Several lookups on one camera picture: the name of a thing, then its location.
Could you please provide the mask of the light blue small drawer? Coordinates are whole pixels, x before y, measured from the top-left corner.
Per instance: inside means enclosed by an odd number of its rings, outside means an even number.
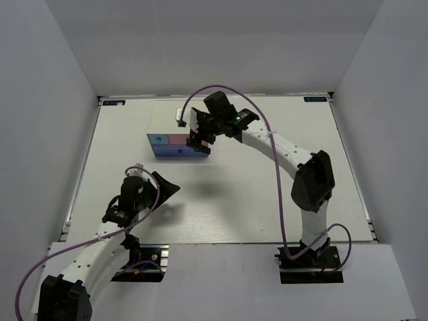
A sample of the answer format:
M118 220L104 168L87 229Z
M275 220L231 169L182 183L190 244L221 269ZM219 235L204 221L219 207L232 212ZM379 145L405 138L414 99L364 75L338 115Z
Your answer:
M168 146L169 138L167 134L147 134L151 146Z

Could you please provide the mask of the blue wide drawer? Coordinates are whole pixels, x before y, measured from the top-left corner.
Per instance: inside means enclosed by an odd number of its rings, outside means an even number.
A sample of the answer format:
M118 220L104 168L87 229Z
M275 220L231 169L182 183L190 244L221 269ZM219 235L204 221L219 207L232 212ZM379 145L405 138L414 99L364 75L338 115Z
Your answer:
M155 157L208 157L208 154L181 145L152 145Z

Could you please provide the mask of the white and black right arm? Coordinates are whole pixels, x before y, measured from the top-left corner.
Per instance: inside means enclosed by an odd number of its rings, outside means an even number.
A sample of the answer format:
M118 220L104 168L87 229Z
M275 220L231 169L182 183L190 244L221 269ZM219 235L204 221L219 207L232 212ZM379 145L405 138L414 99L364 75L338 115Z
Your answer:
M291 198L302 217L301 250L288 258L302 257L309 266L320 265L330 245L326 212L335 186L328 153L310 152L291 143L271 129L260 111L236 110L222 91L209 95L203 102L206 111L187 105L177 110L178 125L190 128L187 146L210 154L210 145L224 135L267 156L274 162L277 173L285 170L293 180Z

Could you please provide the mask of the pink drawer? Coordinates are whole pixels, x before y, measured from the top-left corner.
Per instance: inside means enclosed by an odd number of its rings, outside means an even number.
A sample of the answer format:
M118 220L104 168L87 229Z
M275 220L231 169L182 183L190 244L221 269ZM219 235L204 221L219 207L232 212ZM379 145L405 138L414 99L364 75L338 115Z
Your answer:
M189 134L168 134L169 144L172 146L186 146Z

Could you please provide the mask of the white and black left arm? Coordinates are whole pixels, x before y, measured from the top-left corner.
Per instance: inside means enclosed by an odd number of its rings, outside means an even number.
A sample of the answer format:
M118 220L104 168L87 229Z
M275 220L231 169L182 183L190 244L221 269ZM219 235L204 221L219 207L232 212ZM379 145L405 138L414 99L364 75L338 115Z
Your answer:
M133 227L180 191L156 171L136 165L125 171L118 195L112 198L93 240L58 276L41 283L38 320L90 320L93 305L106 284L123 267L141 259Z

